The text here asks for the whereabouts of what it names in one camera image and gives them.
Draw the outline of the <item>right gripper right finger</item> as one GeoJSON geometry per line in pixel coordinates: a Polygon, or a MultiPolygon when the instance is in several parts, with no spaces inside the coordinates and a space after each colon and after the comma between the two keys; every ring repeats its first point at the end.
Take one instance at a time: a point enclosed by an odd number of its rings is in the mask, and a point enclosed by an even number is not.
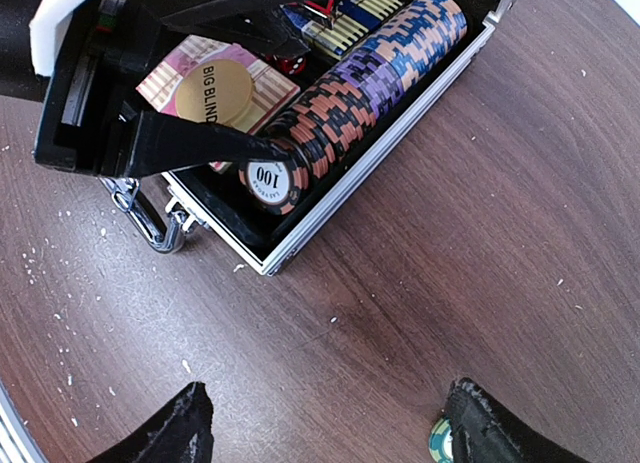
{"type": "Polygon", "coordinates": [[[587,462],[533,430],[468,377],[451,384],[444,416],[455,462],[587,462]]]}

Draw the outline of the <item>red die front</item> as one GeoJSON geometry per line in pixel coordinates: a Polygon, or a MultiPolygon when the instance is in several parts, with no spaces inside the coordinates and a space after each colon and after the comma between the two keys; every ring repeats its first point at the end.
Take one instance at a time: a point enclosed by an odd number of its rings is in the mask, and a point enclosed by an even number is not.
{"type": "Polygon", "coordinates": [[[304,55],[285,58],[279,56],[271,57],[271,64],[283,75],[293,76],[301,73],[306,66],[307,59],[304,55]]]}

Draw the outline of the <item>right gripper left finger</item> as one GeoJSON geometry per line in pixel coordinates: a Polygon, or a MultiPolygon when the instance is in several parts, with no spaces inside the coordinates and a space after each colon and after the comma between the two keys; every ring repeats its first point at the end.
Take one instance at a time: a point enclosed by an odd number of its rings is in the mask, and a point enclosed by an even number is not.
{"type": "Polygon", "coordinates": [[[214,407],[203,382],[191,382],[128,437],[91,462],[211,462],[214,407]]]}

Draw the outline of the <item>aluminium poker case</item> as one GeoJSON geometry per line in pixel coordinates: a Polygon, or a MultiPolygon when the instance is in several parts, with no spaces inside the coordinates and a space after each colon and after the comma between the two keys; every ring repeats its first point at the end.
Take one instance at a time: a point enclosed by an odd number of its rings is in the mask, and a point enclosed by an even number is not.
{"type": "Polygon", "coordinates": [[[167,173],[167,224],[136,184],[104,185],[158,252],[177,250],[201,225],[272,276],[448,89],[514,1],[410,0],[264,126],[287,161],[243,162],[219,177],[167,173]]]}

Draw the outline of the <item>red Texas Hold'em card box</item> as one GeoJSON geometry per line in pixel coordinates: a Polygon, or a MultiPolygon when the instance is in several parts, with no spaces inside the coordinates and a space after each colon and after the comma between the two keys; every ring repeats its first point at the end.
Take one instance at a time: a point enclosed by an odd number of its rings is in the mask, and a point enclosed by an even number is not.
{"type": "Polygon", "coordinates": [[[258,133],[300,92],[237,43],[186,37],[138,84],[158,112],[258,133]]]}

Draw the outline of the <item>black poker chip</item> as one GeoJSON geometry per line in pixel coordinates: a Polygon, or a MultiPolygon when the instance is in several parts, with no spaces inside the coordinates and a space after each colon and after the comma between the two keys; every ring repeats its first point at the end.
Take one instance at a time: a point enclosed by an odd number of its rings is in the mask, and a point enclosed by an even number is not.
{"type": "Polygon", "coordinates": [[[274,143],[286,151],[287,160],[241,163],[238,176],[266,212],[286,215],[310,189],[310,170],[298,144],[288,138],[276,138],[274,143]]]}

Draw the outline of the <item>yellow round button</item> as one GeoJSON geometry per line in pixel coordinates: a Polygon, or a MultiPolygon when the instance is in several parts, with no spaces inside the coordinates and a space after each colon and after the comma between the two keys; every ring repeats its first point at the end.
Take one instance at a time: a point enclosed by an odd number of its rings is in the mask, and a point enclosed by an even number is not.
{"type": "Polygon", "coordinates": [[[253,94],[253,80],[239,62],[212,60],[194,68],[178,85],[177,115],[196,123],[226,124],[242,115],[253,94]]]}

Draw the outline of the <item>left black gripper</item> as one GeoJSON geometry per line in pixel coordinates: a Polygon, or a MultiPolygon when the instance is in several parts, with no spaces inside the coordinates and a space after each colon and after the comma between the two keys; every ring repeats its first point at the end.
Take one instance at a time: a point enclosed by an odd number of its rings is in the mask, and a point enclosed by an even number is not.
{"type": "Polygon", "coordinates": [[[47,77],[35,162],[69,173],[143,178],[212,162],[287,160],[288,152],[270,139],[150,111],[135,87],[160,33],[155,19],[172,31],[294,58],[309,46],[282,6],[298,1],[86,0],[73,12],[47,77]]]}

